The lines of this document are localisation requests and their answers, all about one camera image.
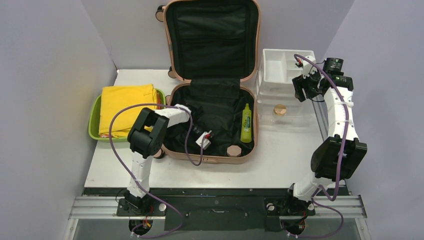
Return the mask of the small green bottle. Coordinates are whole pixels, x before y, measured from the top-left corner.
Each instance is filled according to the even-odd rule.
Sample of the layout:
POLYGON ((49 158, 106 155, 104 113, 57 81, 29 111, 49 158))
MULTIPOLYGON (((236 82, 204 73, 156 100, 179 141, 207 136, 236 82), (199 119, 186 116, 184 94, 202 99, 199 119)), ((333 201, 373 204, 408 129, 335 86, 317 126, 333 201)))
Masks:
POLYGON ((250 143, 252 141, 252 111, 248 103, 242 111, 240 141, 250 143))

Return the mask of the octagonal pink jar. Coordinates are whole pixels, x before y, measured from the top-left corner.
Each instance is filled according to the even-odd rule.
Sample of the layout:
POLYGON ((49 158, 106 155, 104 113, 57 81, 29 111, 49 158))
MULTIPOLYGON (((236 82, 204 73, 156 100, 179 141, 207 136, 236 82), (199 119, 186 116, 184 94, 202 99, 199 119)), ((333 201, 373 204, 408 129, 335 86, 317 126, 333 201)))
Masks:
POLYGON ((238 145, 231 145, 226 149, 226 154, 228 157, 237 158, 242 154, 242 149, 238 145))

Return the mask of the pink hard-shell suitcase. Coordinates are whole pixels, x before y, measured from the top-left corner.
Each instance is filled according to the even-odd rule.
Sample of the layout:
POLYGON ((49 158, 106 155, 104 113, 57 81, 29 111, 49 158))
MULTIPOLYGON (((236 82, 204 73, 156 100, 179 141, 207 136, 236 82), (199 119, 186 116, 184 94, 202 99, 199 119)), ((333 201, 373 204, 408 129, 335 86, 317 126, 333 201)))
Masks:
POLYGON ((258 145, 259 117, 254 92, 244 86, 258 68, 261 12, 254 0, 173 0, 159 5, 155 17, 164 24, 170 67, 178 79, 169 104, 187 106, 194 121, 211 131, 211 145, 201 153, 189 123, 170 127, 163 151, 172 158, 211 164, 242 164, 258 145), (252 112, 252 141, 241 142, 242 111, 252 112), (239 157, 227 156, 237 145, 239 157))

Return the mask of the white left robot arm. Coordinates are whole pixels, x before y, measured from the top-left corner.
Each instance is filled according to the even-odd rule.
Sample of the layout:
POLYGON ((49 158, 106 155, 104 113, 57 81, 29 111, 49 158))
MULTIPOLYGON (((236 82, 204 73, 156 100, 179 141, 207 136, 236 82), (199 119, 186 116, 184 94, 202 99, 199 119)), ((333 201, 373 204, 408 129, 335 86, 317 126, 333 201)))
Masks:
POLYGON ((162 144, 170 127, 189 123, 188 134, 194 134, 195 145, 202 154, 210 145, 211 131, 198 128, 194 124, 192 110, 185 105, 163 106, 162 109, 152 110, 146 103, 133 126, 127 141, 133 153, 131 167, 127 168, 130 182, 124 194, 129 208, 136 215, 143 215, 151 205, 151 199, 158 200, 150 193, 150 173, 154 155, 161 151, 162 144))

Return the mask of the green plastic tray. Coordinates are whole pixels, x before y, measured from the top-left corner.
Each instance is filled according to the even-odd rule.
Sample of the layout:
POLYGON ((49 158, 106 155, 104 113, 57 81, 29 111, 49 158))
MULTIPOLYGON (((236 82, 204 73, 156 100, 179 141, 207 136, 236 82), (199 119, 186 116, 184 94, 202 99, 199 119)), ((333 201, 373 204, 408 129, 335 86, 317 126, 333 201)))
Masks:
MULTIPOLYGON (((157 99, 160 102, 160 104, 166 104, 166 95, 161 89, 156 89, 157 91, 157 99)), ((99 135, 99 124, 100 124, 100 111, 101 111, 101 95, 99 95, 91 108, 91 113, 88 121, 88 134, 89 136, 97 140, 99 142, 109 142, 109 139, 107 137, 101 137, 99 135)), ((112 137, 113 142, 126 142, 127 137, 119 137, 114 138, 112 137)))

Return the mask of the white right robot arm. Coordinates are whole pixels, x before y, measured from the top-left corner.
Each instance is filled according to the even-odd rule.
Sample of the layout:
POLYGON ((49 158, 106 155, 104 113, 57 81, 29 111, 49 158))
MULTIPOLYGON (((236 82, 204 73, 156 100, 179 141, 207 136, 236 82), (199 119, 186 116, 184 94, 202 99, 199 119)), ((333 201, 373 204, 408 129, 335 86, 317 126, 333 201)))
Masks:
POLYGON ((353 118, 353 79, 345 76, 343 59, 327 58, 323 67, 308 55, 294 54, 295 65, 302 69, 292 79, 295 97, 304 102, 317 96, 327 108, 327 138, 311 157, 311 172, 287 191, 282 207, 289 214, 307 210, 314 196, 323 192, 330 201, 339 193, 340 182, 352 177, 365 157, 368 147, 360 141, 353 118))

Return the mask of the white plastic drawer organizer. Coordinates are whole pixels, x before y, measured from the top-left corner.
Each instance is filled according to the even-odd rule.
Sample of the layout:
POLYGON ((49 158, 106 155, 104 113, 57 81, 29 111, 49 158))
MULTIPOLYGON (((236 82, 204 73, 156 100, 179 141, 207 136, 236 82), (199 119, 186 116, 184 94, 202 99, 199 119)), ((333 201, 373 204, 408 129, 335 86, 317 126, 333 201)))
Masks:
POLYGON ((295 54, 315 61, 312 50, 270 49, 262 50, 255 91, 259 125, 274 130, 300 131, 309 129, 315 120, 315 111, 310 101, 300 102, 295 98, 292 79, 301 75, 296 66, 295 54), (273 114, 274 106, 283 104, 287 108, 284 116, 273 114))

